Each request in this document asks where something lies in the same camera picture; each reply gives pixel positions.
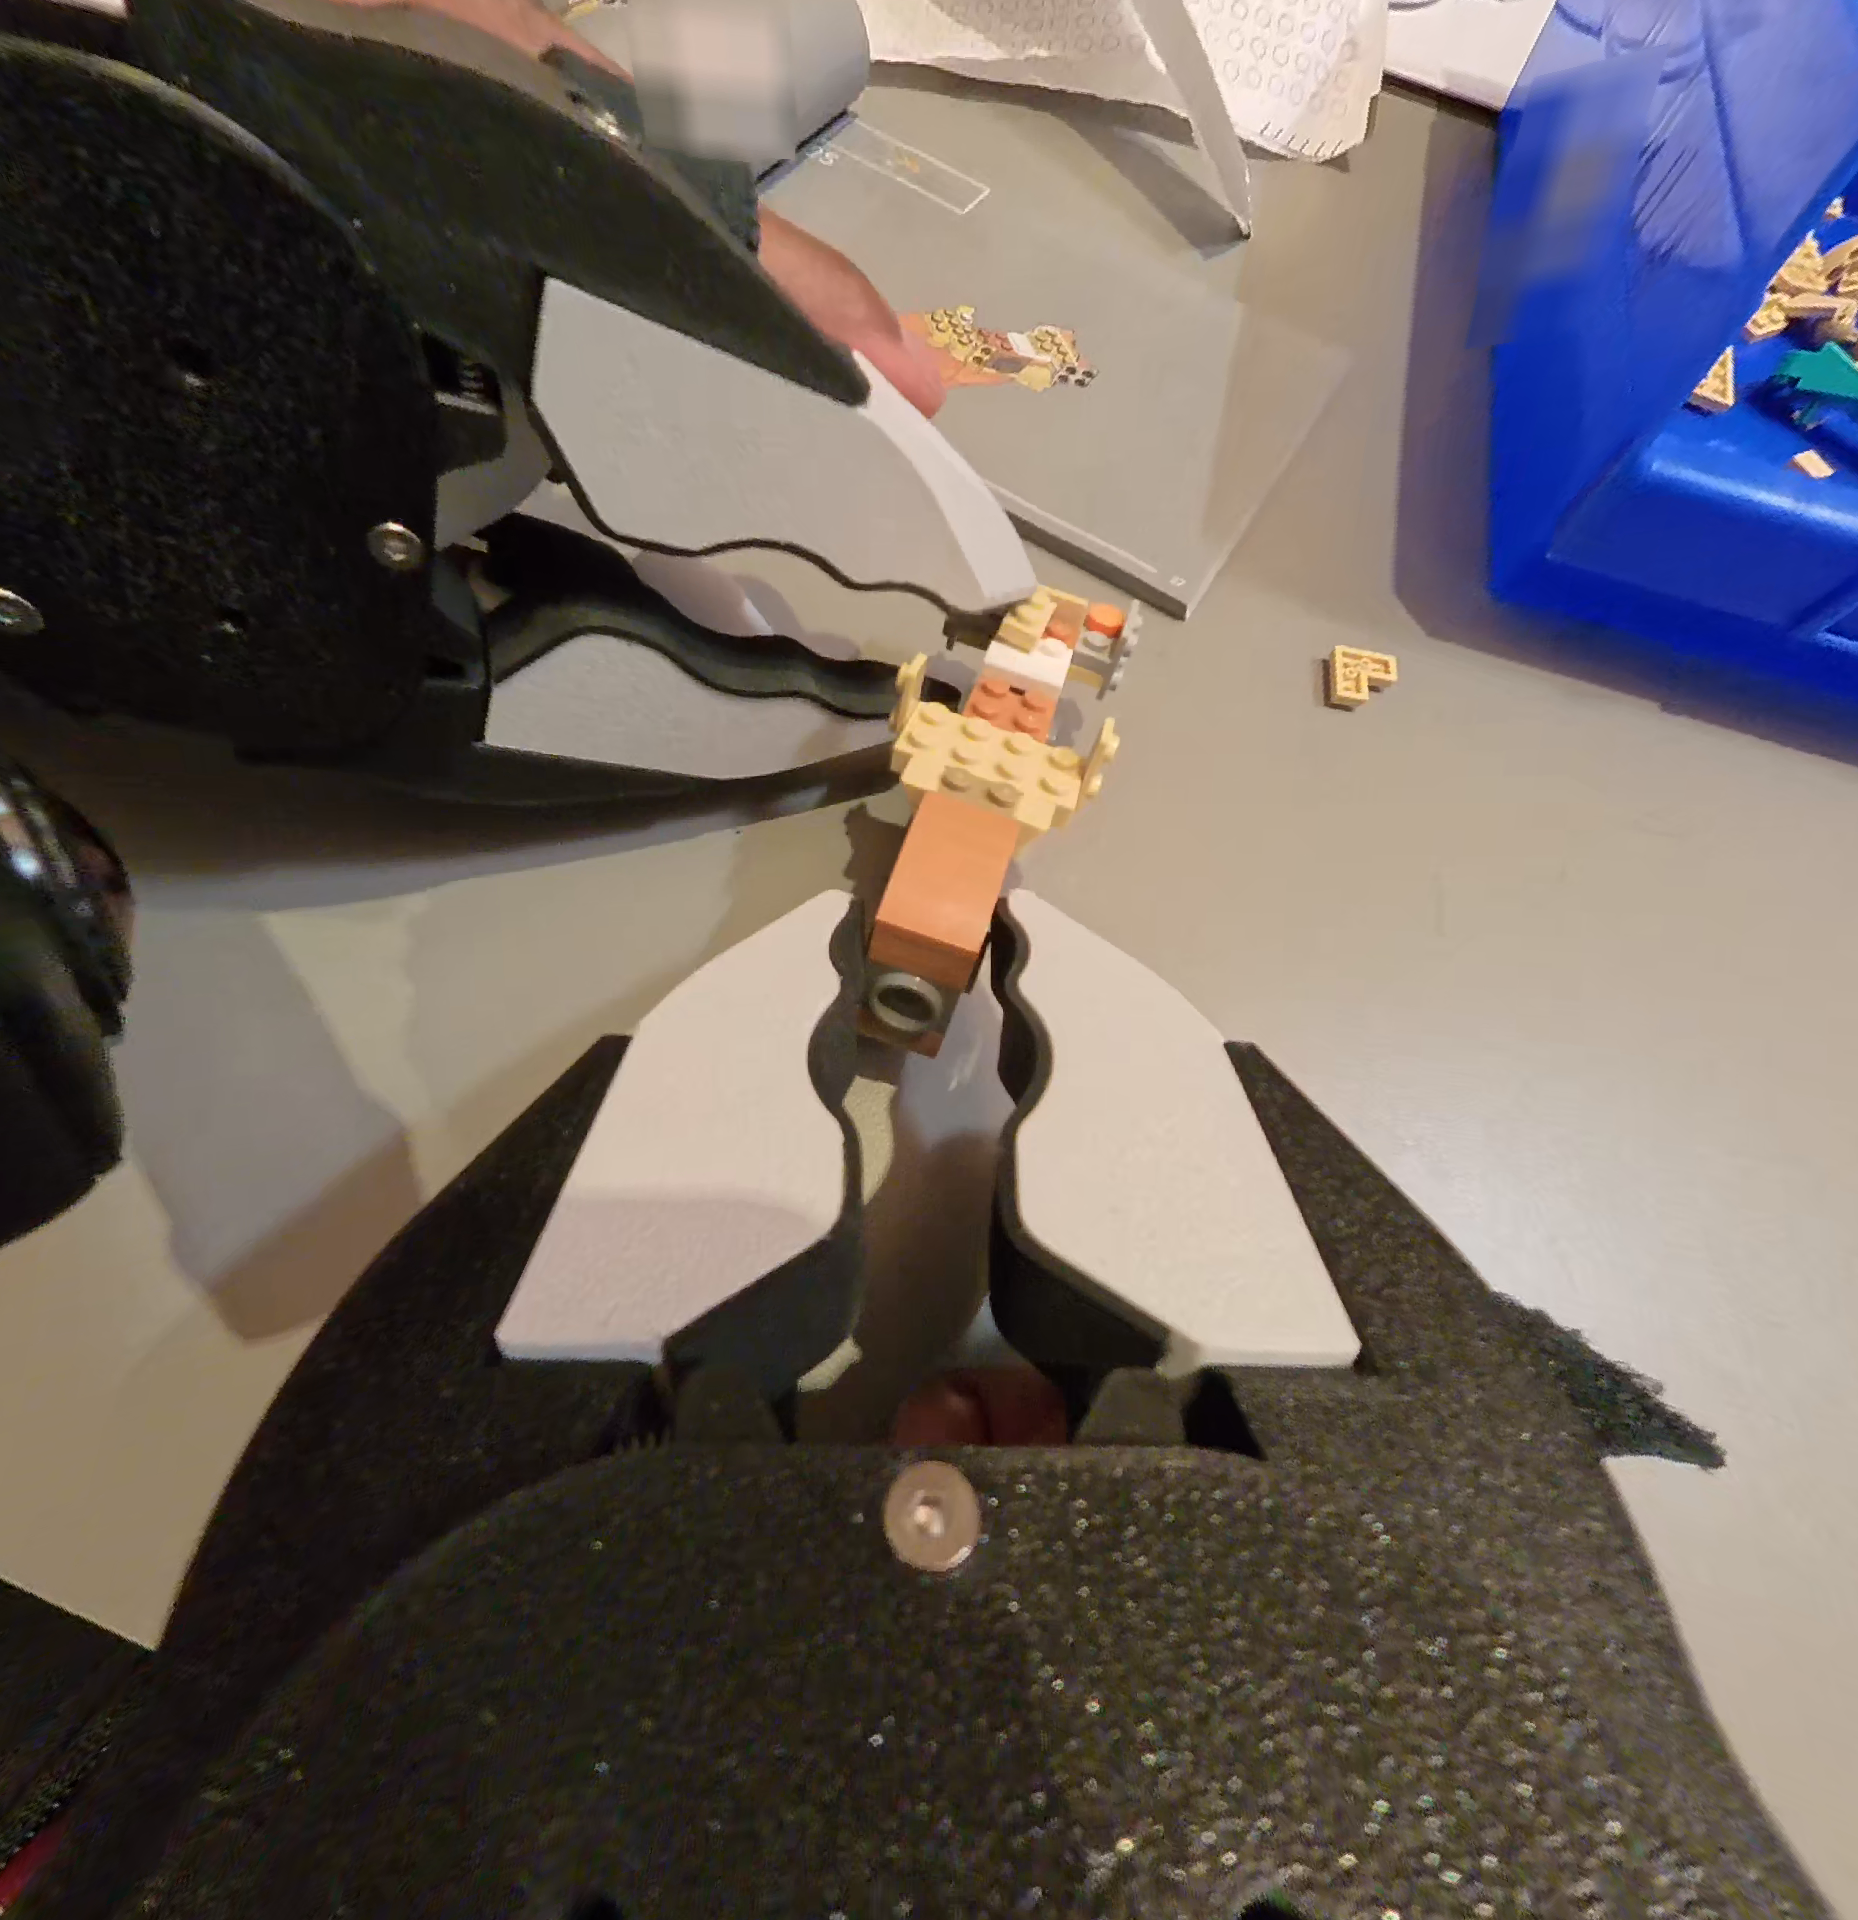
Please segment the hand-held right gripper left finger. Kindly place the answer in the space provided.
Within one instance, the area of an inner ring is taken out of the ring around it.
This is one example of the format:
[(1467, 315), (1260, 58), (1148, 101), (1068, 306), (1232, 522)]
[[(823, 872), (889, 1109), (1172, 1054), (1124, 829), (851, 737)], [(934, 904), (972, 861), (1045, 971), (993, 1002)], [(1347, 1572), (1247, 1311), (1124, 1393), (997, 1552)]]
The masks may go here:
[(825, 889), (637, 1024), (494, 1327), (508, 1361), (815, 1369), (858, 1316), (851, 897)]

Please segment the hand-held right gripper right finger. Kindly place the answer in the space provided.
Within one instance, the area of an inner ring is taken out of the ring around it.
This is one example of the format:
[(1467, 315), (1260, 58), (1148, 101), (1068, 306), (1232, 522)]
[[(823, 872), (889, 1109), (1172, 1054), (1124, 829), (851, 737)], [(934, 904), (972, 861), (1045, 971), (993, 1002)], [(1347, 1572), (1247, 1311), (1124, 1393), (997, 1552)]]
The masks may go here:
[(1012, 1097), (991, 1316), (1049, 1370), (1347, 1369), (1357, 1333), (1211, 1021), (1026, 889), (991, 932)]

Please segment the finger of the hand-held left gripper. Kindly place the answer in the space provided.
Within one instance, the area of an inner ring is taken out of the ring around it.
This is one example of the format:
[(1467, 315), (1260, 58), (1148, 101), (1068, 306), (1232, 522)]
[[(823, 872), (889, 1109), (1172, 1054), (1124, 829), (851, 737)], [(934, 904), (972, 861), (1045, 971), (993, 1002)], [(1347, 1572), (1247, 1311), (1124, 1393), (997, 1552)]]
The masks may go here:
[(886, 744), (894, 679), (771, 637), (567, 637), (490, 687), (483, 772), (522, 791), (826, 781)]
[(546, 279), (531, 403), (611, 538), (685, 556), (773, 548), (946, 615), (1031, 597), (993, 490), (878, 366), (851, 365), (866, 396), (844, 403)]

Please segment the brown tan brick model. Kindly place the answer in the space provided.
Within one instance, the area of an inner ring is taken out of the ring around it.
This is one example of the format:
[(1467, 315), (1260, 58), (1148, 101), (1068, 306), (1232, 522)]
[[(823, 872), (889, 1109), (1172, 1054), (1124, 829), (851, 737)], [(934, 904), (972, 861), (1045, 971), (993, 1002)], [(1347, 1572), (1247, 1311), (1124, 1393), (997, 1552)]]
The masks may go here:
[(1141, 604), (1096, 604), (1040, 586), (970, 646), (961, 691), (930, 691), (930, 660), (894, 677), (890, 772), (909, 802), (900, 852), (866, 916), (861, 1026), (930, 1057), (981, 971), (1018, 858), (1096, 800), (1118, 752), (1115, 719), (1080, 744), (1064, 699), (1115, 691), (1141, 633)]

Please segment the blue plastic bin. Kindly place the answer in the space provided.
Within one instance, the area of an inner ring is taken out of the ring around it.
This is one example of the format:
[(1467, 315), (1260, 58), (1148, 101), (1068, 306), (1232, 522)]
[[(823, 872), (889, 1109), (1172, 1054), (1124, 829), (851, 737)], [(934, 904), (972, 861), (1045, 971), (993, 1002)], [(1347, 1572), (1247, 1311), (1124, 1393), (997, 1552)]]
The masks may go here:
[(1858, 708), (1858, 469), (1686, 396), (1840, 198), (1858, 1), (1557, 5), (1498, 131), (1490, 583)]

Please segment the pile of tan bricks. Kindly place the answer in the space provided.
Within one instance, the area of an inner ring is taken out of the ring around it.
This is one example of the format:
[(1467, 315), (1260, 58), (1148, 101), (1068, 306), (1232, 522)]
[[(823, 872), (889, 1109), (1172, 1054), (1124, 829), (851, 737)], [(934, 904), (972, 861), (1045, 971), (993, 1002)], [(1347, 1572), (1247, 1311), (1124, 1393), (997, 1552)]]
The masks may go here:
[(1771, 274), (1738, 335), (1715, 352), (1686, 396), (1686, 410), (1708, 419), (1745, 416), (1788, 430), (1786, 461), (1804, 477), (1829, 479), (1837, 466), (1858, 469), (1858, 426), (1850, 419), (1827, 416), (1798, 426), (1767, 387), (1785, 354), (1823, 344), (1843, 344), (1858, 357), (1858, 227), (1840, 198)]

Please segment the person's left hand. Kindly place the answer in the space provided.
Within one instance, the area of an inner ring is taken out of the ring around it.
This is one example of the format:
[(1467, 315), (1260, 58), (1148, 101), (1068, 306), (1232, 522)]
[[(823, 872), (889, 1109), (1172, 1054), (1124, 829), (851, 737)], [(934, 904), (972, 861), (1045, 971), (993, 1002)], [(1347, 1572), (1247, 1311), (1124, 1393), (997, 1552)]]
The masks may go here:
[(770, 207), (759, 211), (760, 268), (826, 339), (861, 354), (925, 418), (944, 403), (940, 365), (843, 252)]

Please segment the grey instruction booklet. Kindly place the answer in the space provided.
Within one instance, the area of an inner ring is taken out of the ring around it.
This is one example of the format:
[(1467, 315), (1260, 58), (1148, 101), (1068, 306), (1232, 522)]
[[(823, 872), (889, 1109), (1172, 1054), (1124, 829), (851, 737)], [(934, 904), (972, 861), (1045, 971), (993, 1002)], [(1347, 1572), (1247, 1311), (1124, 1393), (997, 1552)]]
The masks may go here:
[(763, 183), (935, 365), (940, 428), (1032, 544), (1187, 617), (1347, 375), (1226, 235), (1198, 154), (873, 86)]

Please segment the teal brick separator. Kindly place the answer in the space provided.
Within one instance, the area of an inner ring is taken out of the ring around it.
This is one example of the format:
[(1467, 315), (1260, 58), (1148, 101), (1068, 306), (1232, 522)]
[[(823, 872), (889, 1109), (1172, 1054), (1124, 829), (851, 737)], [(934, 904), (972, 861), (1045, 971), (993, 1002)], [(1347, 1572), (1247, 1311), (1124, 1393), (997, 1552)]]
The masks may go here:
[(1858, 357), (1843, 344), (1795, 349), (1781, 357), (1767, 387), (1798, 426), (1840, 416), (1858, 426)]

